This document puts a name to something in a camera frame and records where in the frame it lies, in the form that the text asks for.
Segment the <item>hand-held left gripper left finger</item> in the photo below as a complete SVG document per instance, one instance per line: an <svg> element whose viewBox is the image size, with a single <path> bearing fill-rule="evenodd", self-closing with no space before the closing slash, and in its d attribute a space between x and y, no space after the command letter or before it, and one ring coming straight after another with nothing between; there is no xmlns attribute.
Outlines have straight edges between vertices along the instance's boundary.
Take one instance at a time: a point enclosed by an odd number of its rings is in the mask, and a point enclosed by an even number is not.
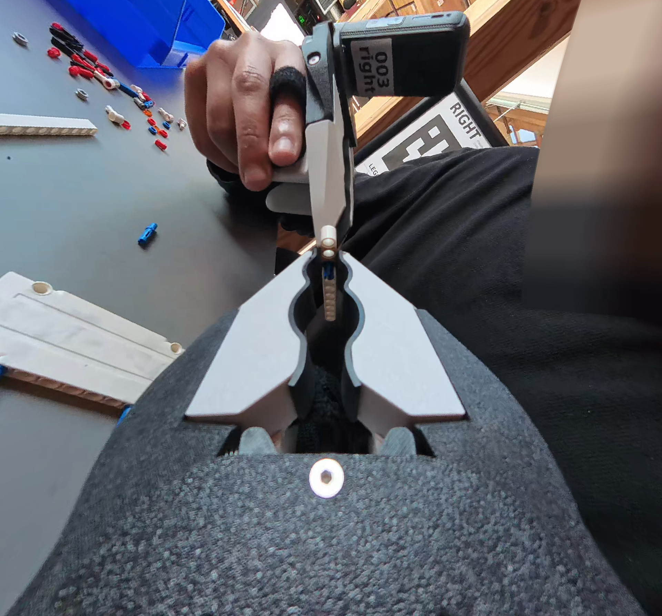
<svg viewBox="0 0 662 616"><path fill-rule="evenodd" d="M295 452L314 401L307 328L317 313L307 251L240 306L185 418L263 429L278 452Z"/></svg>

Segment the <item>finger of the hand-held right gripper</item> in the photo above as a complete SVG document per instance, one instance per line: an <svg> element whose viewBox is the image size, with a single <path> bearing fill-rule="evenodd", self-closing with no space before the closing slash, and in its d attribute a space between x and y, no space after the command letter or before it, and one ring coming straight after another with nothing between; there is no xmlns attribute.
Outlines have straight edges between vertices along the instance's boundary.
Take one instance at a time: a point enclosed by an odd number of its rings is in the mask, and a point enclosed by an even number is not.
<svg viewBox="0 0 662 616"><path fill-rule="evenodd" d="M356 148L353 116L343 115L345 109L335 109L335 128L338 135L335 165L335 232L337 238L345 238L353 223Z"/></svg>
<svg viewBox="0 0 662 616"><path fill-rule="evenodd" d="M342 112L305 129L313 228L349 229L349 195L345 186L345 148Z"/></svg>

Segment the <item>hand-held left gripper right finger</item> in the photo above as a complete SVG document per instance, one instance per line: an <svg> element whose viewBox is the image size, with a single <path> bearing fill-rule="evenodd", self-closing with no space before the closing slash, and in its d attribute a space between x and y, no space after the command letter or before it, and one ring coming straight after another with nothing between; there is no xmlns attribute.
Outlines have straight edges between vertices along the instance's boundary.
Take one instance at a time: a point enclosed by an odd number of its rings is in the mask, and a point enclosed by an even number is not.
<svg viewBox="0 0 662 616"><path fill-rule="evenodd" d="M351 329L342 372L348 419L382 438L394 428L463 419L465 407L414 305L349 253L339 262Z"/></svg>

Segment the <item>white lego beam blue pins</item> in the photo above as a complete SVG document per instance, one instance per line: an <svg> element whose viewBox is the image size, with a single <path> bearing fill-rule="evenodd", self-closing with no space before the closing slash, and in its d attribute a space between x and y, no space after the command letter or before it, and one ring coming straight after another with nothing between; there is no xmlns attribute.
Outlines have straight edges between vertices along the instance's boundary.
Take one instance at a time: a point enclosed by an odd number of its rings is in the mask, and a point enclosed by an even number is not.
<svg viewBox="0 0 662 616"><path fill-rule="evenodd" d="M325 225L320 234L320 258L322 260L322 292L324 297L324 317L327 322L336 318L336 259L338 240L336 228Z"/></svg>

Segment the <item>white lego panel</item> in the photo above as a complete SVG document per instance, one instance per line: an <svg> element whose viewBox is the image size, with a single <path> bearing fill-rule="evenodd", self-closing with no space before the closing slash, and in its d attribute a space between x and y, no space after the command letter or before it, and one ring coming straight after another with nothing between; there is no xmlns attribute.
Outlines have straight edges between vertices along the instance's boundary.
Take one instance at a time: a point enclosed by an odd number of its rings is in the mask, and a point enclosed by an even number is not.
<svg viewBox="0 0 662 616"><path fill-rule="evenodd" d="M183 352L49 283L1 277L2 376L122 410Z"/></svg>

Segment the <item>group of small red lego pieces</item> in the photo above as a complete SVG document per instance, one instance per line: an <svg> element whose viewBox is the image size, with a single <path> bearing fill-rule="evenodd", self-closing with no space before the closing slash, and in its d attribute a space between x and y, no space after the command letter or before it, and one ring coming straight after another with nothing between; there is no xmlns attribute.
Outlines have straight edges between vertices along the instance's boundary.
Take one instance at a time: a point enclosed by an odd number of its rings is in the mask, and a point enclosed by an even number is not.
<svg viewBox="0 0 662 616"><path fill-rule="evenodd" d="M99 58L87 50L62 24L54 22L48 30L51 35L51 47L46 52L48 57L52 60L67 57L70 63L68 74L75 80L96 81L107 91L119 91L128 96L145 116L148 131L155 136L154 143L161 151L167 149L164 140L169 137L172 126L176 126L181 132L186 130L185 119L177 119L165 109L155 107L154 100L142 88L134 84L126 85L118 80L109 66L100 62Z"/></svg>

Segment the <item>long white lego beam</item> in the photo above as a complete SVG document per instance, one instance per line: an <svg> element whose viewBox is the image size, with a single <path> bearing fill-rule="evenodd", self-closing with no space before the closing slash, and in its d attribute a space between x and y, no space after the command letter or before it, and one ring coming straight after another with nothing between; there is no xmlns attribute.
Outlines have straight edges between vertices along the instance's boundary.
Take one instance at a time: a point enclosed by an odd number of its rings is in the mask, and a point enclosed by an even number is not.
<svg viewBox="0 0 662 616"><path fill-rule="evenodd" d="M2 136L94 136L97 132L88 119L1 113Z"/></svg>

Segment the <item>person's right hand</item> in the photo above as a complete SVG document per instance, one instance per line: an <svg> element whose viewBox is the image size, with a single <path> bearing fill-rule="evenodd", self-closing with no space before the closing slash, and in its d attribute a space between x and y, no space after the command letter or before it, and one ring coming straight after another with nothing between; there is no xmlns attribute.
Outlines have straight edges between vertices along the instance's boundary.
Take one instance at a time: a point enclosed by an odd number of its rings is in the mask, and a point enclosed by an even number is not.
<svg viewBox="0 0 662 616"><path fill-rule="evenodd" d="M262 191L274 167L294 164L304 143L304 107L284 91L274 101L270 79L292 68L305 74L301 48L244 33L218 40L185 70L185 114L195 148L214 166Z"/></svg>

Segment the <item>black framed marker sign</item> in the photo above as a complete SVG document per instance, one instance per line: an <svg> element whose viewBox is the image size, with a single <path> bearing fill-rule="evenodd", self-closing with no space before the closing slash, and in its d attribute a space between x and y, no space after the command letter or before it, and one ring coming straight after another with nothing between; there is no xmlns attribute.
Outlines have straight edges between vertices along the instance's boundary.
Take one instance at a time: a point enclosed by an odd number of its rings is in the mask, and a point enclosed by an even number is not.
<svg viewBox="0 0 662 616"><path fill-rule="evenodd" d="M466 81L445 97L428 97L358 149L357 173L377 176L422 157L462 148L507 147Z"/></svg>

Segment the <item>blue plastic bin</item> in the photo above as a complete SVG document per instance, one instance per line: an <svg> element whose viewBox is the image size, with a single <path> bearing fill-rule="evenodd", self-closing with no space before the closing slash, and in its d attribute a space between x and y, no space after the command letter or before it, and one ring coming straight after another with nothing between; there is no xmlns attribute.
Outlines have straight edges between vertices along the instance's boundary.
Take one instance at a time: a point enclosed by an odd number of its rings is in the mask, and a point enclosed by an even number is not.
<svg viewBox="0 0 662 616"><path fill-rule="evenodd" d="M210 0L64 1L139 68L183 68L225 29Z"/></svg>

